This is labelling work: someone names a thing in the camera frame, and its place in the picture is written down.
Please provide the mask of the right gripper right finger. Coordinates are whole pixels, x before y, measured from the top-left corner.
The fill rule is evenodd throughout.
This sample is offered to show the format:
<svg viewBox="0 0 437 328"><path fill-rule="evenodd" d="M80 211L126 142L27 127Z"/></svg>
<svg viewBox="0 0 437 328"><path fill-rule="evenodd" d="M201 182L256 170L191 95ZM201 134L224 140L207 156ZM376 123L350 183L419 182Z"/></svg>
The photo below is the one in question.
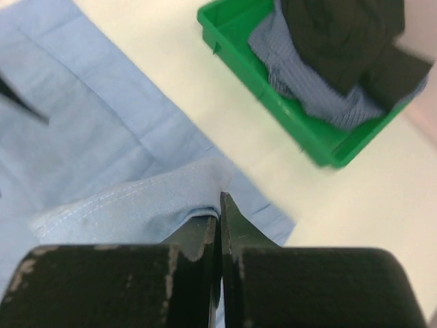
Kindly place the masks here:
<svg viewBox="0 0 437 328"><path fill-rule="evenodd" d="M425 327L408 277L380 248L281 247L221 194L226 327Z"/></svg>

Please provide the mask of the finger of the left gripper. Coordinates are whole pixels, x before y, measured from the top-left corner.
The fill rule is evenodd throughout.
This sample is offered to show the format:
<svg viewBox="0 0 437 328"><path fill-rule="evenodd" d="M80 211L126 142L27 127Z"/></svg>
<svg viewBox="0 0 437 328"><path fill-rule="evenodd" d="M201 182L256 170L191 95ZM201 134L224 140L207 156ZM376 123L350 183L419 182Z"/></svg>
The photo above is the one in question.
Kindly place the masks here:
<svg viewBox="0 0 437 328"><path fill-rule="evenodd" d="M14 86L8 81L8 79L1 73L1 97L6 99L12 104L13 108L19 109L23 113L26 113L33 119L49 125L50 118L36 109L33 105L30 105L20 94L15 90Z"/></svg>

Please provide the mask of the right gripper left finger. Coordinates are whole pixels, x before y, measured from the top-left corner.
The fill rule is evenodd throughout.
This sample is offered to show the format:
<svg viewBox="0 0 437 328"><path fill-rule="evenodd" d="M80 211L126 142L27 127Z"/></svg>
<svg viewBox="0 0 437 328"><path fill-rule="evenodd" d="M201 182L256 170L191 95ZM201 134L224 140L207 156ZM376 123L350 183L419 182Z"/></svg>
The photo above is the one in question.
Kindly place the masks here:
<svg viewBox="0 0 437 328"><path fill-rule="evenodd" d="M214 217L154 245L44 245L17 266L2 327L213 327L219 297Z"/></svg>

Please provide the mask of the light blue long sleeve shirt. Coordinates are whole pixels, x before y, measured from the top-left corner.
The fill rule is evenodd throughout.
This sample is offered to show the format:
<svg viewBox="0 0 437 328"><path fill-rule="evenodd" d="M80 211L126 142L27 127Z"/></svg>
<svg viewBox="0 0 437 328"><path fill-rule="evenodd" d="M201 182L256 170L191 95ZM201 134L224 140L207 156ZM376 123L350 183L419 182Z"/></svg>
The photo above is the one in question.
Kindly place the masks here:
<svg viewBox="0 0 437 328"><path fill-rule="evenodd" d="M1 301L44 245L154 245L214 217L221 194L284 247L292 222L71 1L1 10L1 73L45 125L1 99Z"/></svg>

